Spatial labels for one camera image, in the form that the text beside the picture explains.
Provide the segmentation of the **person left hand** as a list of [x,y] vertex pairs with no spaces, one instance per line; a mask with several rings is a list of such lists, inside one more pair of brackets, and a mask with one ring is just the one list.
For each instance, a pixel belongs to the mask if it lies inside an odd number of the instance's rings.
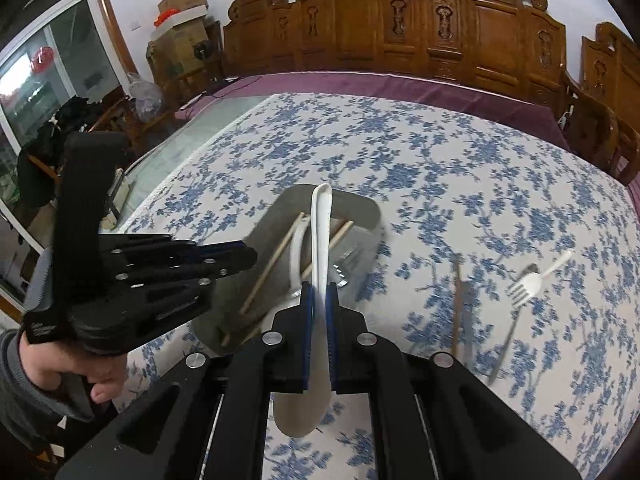
[[90,396],[96,404],[117,398],[128,376],[126,354],[94,356],[77,344],[59,341],[31,344],[25,334],[18,353],[26,377],[39,389],[54,391],[62,384],[64,374],[74,374],[92,385]]

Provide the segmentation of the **grey sleeve forearm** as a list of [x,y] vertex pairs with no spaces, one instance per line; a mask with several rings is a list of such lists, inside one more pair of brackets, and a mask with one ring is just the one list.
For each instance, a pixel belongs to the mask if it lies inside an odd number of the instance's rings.
[[63,374],[53,391],[27,378],[18,354],[21,334],[1,334],[1,423],[29,451],[40,452],[63,417],[91,422],[96,414],[79,376]]

